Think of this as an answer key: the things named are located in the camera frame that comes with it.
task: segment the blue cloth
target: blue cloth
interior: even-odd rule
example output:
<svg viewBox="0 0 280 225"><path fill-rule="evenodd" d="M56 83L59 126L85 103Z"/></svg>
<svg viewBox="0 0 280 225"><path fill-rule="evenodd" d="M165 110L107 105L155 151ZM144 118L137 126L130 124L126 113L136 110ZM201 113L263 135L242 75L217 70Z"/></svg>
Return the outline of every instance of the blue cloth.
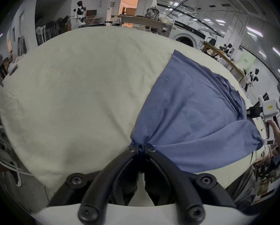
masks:
<svg viewBox="0 0 280 225"><path fill-rule="evenodd" d="M131 145L146 143L192 173L224 167L263 146L239 92L176 50L135 125Z"/></svg>

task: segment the ceiling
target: ceiling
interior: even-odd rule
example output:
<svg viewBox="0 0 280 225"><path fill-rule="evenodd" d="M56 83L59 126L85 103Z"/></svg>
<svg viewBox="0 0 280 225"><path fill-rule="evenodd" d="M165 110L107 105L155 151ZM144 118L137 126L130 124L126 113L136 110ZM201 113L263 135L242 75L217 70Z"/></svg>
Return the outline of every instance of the ceiling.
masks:
<svg viewBox="0 0 280 225"><path fill-rule="evenodd" d="M242 17L245 26L252 27L263 34L263 37L252 37L245 28L241 36L242 43L247 45L248 49L268 66L280 81L280 73L277 72L280 69L280 57L273 51L273 47L280 51L280 24L277 12L268 0L241 1L245 6L242 6L238 0L157 0L157 8L163 17L171 19L195 17L198 19L195 23L199 23L200 27L208 27L201 28L202 30L218 32L220 35L223 35L221 32L227 32L233 16ZM216 19L224 20L226 23L220 25Z"/></svg>

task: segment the workbench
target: workbench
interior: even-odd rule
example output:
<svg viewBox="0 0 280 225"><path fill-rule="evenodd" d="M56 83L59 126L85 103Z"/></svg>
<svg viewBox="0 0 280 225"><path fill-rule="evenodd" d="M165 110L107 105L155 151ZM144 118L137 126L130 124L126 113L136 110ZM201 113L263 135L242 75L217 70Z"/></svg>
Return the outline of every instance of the workbench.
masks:
<svg viewBox="0 0 280 225"><path fill-rule="evenodd" d="M122 26L124 23L143 25L146 27L158 29L159 35L161 35L163 29L166 28L167 32L166 32L165 37L169 36L169 33L172 28L172 26L167 23L164 23L161 21L156 21L156 20L146 18L146 17L137 17L137 16L128 16L128 15L118 15L117 17L120 18L120 26Z"/></svg>
<svg viewBox="0 0 280 225"><path fill-rule="evenodd" d="M236 65L224 54L223 51L217 49L216 47L214 47L213 45L211 45L206 41L204 41L203 45L205 45L205 47L202 49L203 53L206 50L211 49L212 50L211 56L219 55L222 59L224 59L228 63L229 66L232 67L232 69L229 69L228 67L226 68L230 71L230 73L233 74L233 76L236 78L236 80L239 83L242 83L243 79L246 79L243 72L238 67L236 67Z"/></svg>

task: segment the black cable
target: black cable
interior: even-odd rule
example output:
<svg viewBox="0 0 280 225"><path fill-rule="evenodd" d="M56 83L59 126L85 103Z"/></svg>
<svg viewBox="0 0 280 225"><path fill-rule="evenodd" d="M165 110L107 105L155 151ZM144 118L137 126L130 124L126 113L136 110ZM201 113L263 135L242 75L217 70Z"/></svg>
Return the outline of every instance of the black cable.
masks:
<svg viewBox="0 0 280 225"><path fill-rule="evenodd" d="M47 196L47 192L46 192L46 187L44 186L44 189L45 189L45 193L46 193L46 197L47 197L47 200L49 202L49 199L48 199L48 196Z"/></svg>

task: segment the floor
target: floor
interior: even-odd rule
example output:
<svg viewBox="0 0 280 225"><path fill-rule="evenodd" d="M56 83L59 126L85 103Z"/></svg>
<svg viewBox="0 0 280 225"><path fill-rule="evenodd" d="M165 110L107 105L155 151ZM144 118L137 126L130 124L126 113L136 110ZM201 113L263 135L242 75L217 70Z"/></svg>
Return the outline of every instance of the floor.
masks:
<svg viewBox="0 0 280 225"><path fill-rule="evenodd" d="M10 142L4 131L1 129L0 160L16 162L18 167L23 169L23 171L29 172L17 157L14 150L11 149ZM5 186L9 195L13 197L13 199L29 214L37 213L48 205L49 200L53 196L53 192L46 188L35 177L20 174L21 186L18 187L12 173L7 169L3 170L3 172L0 172L1 184Z"/></svg>

